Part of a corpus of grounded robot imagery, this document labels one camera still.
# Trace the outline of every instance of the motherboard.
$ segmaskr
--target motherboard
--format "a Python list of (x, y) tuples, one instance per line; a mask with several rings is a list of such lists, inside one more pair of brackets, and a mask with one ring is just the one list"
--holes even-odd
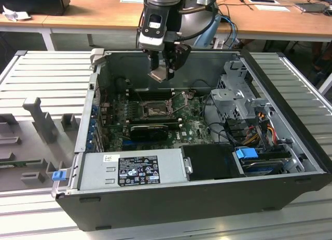
[(101, 104), (101, 108), (106, 151), (172, 149), (213, 143), (202, 118), (202, 97), (191, 96), (186, 91), (149, 97), (119, 94)]

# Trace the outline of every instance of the blue cable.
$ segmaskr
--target blue cable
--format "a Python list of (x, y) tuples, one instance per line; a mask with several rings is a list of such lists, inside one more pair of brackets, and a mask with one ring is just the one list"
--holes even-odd
[(233, 22), (232, 21), (230, 21), (228, 18), (226, 18), (226, 17), (224, 17), (224, 16), (222, 16), (222, 18), (223, 19), (225, 19), (227, 22), (229, 22), (229, 24), (232, 26), (232, 29), (233, 29), (233, 39), (232, 39), (232, 43), (229, 45), (229, 49), (230, 49), (230, 47), (232, 46), (232, 44), (234, 43), (234, 41), (235, 41), (235, 27), (234, 27), (234, 24), (233, 24)]

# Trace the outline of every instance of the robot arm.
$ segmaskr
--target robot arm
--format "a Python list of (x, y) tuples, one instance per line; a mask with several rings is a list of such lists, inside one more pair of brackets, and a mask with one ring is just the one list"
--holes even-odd
[[(174, 77), (174, 71), (181, 68), (191, 51), (191, 47), (183, 41), (193, 39), (207, 31), (217, 14), (214, 7), (216, 0), (210, 0), (207, 5), (194, 4), (193, 0), (144, 0), (144, 21), (140, 30), (139, 42), (143, 52), (147, 53), (151, 62), (149, 75), (159, 81), (168, 81)], [(211, 11), (211, 22), (201, 31), (188, 36), (182, 36), (183, 15)], [(159, 52), (165, 60), (165, 68), (159, 66)]]

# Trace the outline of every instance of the blue tab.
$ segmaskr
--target blue tab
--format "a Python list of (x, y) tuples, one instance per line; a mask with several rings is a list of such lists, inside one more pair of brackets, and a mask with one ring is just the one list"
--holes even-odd
[(254, 148), (240, 148), (236, 151), (238, 158), (258, 158), (258, 154)]
[(53, 181), (65, 181), (67, 171), (55, 171), (52, 175)]

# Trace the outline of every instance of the power supply label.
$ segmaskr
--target power supply label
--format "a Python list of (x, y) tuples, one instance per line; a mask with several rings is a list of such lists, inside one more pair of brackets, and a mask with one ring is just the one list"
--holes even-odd
[(118, 185), (159, 184), (157, 156), (119, 158)]

